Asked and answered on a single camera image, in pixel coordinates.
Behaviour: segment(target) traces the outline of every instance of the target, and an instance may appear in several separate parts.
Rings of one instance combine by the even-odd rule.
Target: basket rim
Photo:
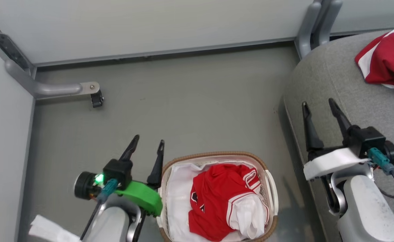
[[[255,161],[257,161],[263,167],[264,170],[268,170],[267,165],[258,156],[254,155],[252,153],[244,152],[244,151],[218,151],[218,152],[199,153],[199,154],[195,154],[195,155],[187,155],[187,156],[175,158],[163,167],[162,177],[164,176],[166,170],[169,169],[172,165],[176,164],[177,162],[185,161],[185,160],[189,160],[189,159],[195,159],[195,158],[203,158],[203,157],[209,157],[209,156],[224,156],[224,155],[248,156],[248,157],[254,159]],[[264,233],[259,238],[251,239],[251,240],[247,240],[247,241],[253,241],[253,242],[265,241],[267,238],[269,238],[274,233],[274,231],[277,227],[277,223],[278,223],[278,216],[275,215],[275,216],[273,216],[272,226],[270,227],[270,229],[266,233]],[[160,233],[161,233],[161,236],[163,237],[164,241],[166,241],[166,242],[170,241],[170,239],[167,236],[166,232],[164,231],[163,227],[160,227]]]

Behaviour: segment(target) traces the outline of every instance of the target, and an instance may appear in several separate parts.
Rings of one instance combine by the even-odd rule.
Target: green light
[[[103,173],[98,174],[98,175],[95,177],[95,183],[100,184],[100,183],[102,183],[103,181],[104,181],[104,175],[103,175]]]

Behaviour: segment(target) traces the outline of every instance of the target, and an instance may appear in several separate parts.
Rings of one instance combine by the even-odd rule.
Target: gray ottoman
[[[374,126],[394,143],[394,89],[366,84],[354,62],[355,56],[374,38],[386,33],[373,32],[332,41],[314,49],[293,71],[284,94],[284,104],[295,136],[301,162],[307,162],[301,103],[312,111],[316,131],[326,147],[341,145],[342,136],[330,112],[334,98],[352,124]],[[394,195],[394,180],[381,170],[375,171],[378,187]],[[321,181],[309,183],[322,227],[328,241],[339,241],[336,221],[329,213]],[[394,199],[386,197],[394,210]]]

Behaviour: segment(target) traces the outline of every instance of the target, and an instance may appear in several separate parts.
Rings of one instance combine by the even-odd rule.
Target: gray floor
[[[270,241],[323,240],[278,114],[297,62],[295,48],[287,46],[38,73],[46,83],[98,81],[106,99],[98,109],[88,98],[37,104],[19,241],[38,241],[27,236],[36,214],[80,235],[95,204],[74,197],[74,180],[84,170],[101,171],[135,134],[132,175],[139,181],[149,175],[160,139],[165,162],[210,151],[254,153],[278,189],[279,224]],[[148,218],[140,241],[151,239],[161,241]]]

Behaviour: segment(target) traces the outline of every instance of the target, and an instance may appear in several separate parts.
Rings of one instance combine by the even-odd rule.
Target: red and white jersey
[[[226,235],[239,229],[237,219],[241,215],[236,214],[235,205],[250,197],[252,202],[257,199],[263,210],[264,216],[261,211],[255,211],[259,213],[255,217],[261,218],[263,231],[268,222],[269,210],[256,194],[259,193],[260,186],[255,168],[245,165],[217,164],[200,173],[194,178],[191,188],[189,231],[210,241],[221,241]]]
[[[370,42],[355,62],[367,83],[394,88],[394,30]]]

